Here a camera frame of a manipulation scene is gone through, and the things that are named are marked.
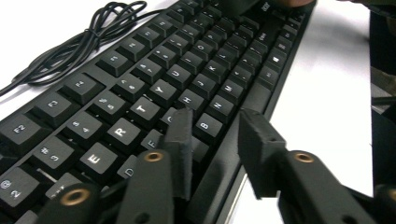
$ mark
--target keyboard cable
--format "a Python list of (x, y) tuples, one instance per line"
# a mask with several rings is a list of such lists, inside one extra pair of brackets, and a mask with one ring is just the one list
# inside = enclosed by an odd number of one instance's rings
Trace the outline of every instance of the keyboard cable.
[(0, 90), (0, 97), (23, 84), (45, 86), (58, 81), (84, 63), (94, 51), (128, 34), (138, 21), (163, 11), (153, 10), (137, 16), (146, 6), (145, 1), (135, 1), (129, 5), (110, 2), (99, 8), (93, 14), (88, 29), (35, 58), (8, 86)]

